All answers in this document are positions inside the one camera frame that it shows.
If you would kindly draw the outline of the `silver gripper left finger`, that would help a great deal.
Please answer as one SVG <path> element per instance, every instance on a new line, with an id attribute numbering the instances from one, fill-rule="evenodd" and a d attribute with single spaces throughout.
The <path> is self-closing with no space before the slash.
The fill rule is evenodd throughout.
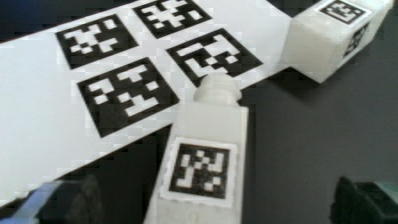
<path id="1" fill-rule="evenodd" d="M 45 182 L 4 218 L 4 224 L 104 224 L 95 177 Z"/>

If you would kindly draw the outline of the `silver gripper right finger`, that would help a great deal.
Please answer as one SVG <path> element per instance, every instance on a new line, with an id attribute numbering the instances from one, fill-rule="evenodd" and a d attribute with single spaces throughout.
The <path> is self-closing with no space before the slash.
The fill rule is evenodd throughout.
<path id="1" fill-rule="evenodd" d="M 328 218 L 331 224 L 398 224 L 398 183 L 340 177 Z"/>

